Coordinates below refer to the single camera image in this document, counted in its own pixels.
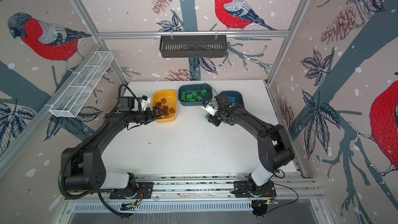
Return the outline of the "long green lego brick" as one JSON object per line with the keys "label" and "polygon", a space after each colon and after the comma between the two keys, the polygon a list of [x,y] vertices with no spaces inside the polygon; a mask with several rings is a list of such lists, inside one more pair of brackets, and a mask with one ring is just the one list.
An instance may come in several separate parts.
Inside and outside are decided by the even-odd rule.
{"label": "long green lego brick", "polygon": [[189,101],[189,99],[187,98],[187,92],[182,92],[181,93],[181,100],[183,102],[188,102]]}

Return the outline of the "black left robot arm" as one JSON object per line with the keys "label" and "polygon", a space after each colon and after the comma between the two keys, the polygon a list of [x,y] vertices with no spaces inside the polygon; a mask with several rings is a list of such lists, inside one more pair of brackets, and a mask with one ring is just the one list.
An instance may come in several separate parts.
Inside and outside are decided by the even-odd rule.
{"label": "black left robot arm", "polygon": [[58,176],[60,193],[66,199],[79,199],[89,194],[126,190],[135,195],[139,192],[136,180],[131,173],[122,173],[121,186],[106,186],[111,179],[111,172],[107,171],[102,153],[118,133],[129,124],[135,127],[147,125],[166,115],[166,111],[154,107],[141,111],[128,110],[126,107],[114,107],[105,116],[104,123],[95,133],[82,141],[75,148],[67,148],[61,154],[61,167]]}

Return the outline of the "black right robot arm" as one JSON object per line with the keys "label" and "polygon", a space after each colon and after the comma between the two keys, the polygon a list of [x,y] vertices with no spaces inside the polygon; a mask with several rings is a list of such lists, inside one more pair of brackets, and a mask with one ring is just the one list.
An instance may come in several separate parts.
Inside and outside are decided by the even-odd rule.
{"label": "black right robot arm", "polygon": [[208,122],[216,127],[222,122],[237,124],[257,141],[260,164],[249,174],[247,186],[251,195],[259,197],[271,185],[271,178],[277,171],[295,159],[288,130],[280,124],[272,125],[261,120],[241,104],[232,103],[225,93],[215,96],[215,99],[216,106],[202,104],[202,109],[207,111]]}

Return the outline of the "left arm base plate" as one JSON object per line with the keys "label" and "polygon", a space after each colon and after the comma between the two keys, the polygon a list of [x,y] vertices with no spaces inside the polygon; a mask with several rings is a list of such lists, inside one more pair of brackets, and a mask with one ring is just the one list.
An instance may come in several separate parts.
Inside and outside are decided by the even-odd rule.
{"label": "left arm base plate", "polygon": [[109,198],[112,200],[150,199],[152,190],[152,182],[132,183],[128,184],[126,188],[113,190]]}

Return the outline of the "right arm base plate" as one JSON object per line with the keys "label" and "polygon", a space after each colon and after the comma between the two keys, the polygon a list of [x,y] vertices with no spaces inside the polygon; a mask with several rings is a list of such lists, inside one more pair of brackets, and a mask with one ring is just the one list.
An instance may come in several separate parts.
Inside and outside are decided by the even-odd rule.
{"label": "right arm base plate", "polygon": [[235,181],[231,194],[237,198],[275,198],[277,196],[274,183],[269,180],[262,186],[257,186],[253,181]]}

